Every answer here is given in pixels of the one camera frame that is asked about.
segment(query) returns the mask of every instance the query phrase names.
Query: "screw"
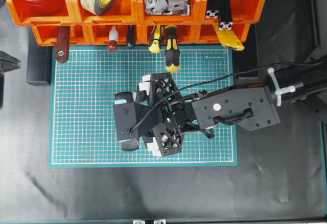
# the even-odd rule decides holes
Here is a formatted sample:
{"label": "screw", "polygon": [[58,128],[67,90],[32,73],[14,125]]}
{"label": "screw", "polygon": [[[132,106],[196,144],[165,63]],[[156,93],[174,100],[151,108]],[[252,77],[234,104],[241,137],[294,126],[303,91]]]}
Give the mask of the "screw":
{"label": "screw", "polygon": [[62,56],[63,56],[63,54],[65,54],[65,52],[63,52],[63,51],[58,51],[58,53],[57,53],[57,54],[58,54],[58,56],[59,56],[59,57],[62,57]]}

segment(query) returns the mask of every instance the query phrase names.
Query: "teal cutting mat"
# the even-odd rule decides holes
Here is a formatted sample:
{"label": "teal cutting mat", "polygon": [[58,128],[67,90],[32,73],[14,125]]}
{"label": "teal cutting mat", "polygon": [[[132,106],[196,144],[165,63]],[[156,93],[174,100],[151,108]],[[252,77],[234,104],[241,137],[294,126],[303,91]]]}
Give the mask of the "teal cutting mat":
{"label": "teal cutting mat", "polygon": [[[181,46],[181,70],[173,74],[178,87],[211,80],[232,72],[231,52],[221,46]],[[50,167],[126,167],[236,165],[235,128],[218,126],[215,138],[200,133],[185,136],[181,154],[152,156],[143,142],[134,152],[121,151],[115,135],[114,95],[136,91],[142,76],[166,72],[162,51],[146,47],[72,46],[69,60],[53,59]],[[191,88],[208,92],[232,85],[232,79]]]}

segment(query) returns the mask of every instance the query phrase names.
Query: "brown handle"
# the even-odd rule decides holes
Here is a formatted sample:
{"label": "brown handle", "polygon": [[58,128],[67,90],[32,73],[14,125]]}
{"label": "brown handle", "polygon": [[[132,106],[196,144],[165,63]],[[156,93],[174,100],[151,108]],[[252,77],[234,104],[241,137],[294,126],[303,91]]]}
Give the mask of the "brown handle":
{"label": "brown handle", "polygon": [[61,26],[59,28],[56,48],[56,60],[65,63],[69,58],[69,39],[71,38],[71,27]]}

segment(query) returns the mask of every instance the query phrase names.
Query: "black work surface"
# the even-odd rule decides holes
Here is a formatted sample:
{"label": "black work surface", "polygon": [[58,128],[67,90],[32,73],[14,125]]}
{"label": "black work surface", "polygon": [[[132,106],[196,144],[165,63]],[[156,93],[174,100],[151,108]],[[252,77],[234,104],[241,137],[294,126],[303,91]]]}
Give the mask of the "black work surface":
{"label": "black work surface", "polygon": [[[28,29],[3,0],[0,19],[1,50],[22,61],[5,74],[0,110],[0,221],[324,216],[318,121],[302,104],[278,109],[278,126],[237,127],[238,166],[50,169],[51,89],[25,83]],[[310,25],[309,0],[267,0],[259,64],[303,60],[314,47]]]}

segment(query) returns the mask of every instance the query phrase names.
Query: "yellow screwdriver handle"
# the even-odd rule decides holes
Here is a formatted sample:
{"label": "yellow screwdriver handle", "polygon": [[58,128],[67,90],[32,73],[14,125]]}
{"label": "yellow screwdriver handle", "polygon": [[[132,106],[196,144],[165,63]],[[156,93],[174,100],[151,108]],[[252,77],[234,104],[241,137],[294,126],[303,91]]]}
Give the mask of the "yellow screwdriver handle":
{"label": "yellow screwdriver handle", "polygon": [[180,51],[177,45],[177,26],[166,26],[167,46],[165,50],[166,70],[169,72],[179,71]]}
{"label": "yellow screwdriver handle", "polygon": [[164,27],[155,25],[149,39],[149,51],[152,53],[159,53],[164,40]]}

